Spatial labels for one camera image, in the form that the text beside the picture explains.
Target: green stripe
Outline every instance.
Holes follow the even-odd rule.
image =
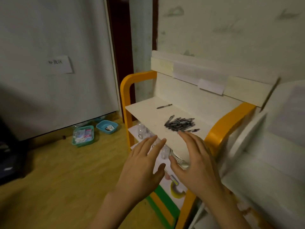
[[[171,198],[160,185],[158,185],[158,187],[155,189],[155,193],[158,195],[158,197],[165,204],[166,208],[170,211],[171,215],[176,220],[180,215],[180,210],[177,205],[173,202],[173,200],[171,200]]]
[[[162,214],[162,212],[160,211],[160,209],[157,207],[157,205],[155,204],[155,202],[153,201],[153,199],[148,196],[147,201],[149,202],[149,204],[151,205],[152,209],[155,211],[155,213],[157,214],[157,216],[159,217],[161,223],[163,224],[163,226],[166,229],[172,229],[172,227],[170,226],[170,224],[168,223],[168,221],[166,220],[166,218],[164,217],[164,215]]]

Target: white door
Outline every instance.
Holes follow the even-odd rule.
[[[52,74],[61,55],[73,73]],[[118,109],[103,0],[0,0],[0,116],[19,140]]]

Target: wooden floor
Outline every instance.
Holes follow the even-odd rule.
[[[33,170],[0,186],[0,228],[86,228],[127,158],[126,131],[96,132],[96,142],[76,148],[71,137],[31,151]],[[120,226],[163,228],[146,200]]]

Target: left hand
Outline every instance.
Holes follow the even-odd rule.
[[[146,138],[130,152],[114,189],[116,193],[130,200],[132,204],[138,204],[150,195],[164,177],[164,163],[159,166],[155,174],[153,174],[153,169],[166,139],[162,139],[148,154],[151,145],[157,138],[157,135]]]

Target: wall stain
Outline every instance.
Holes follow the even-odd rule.
[[[170,8],[164,17],[178,17],[184,15],[184,9],[181,6]]]
[[[243,34],[244,29],[234,26],[239,20],[240,18],[236,17],[235,21],[232,24],[216,27],[213,29],[213,32],[217,34],[241,35]]]
[[[190,54],[189,50],[186,50],[186,51],[183,53],[183,55],[195,57],[194,54]]]
[[[300,16],[301,13],[288,13],[287,9],[284,9],[280,15],[276,17],[277,20],[288,20],[296,19]]]

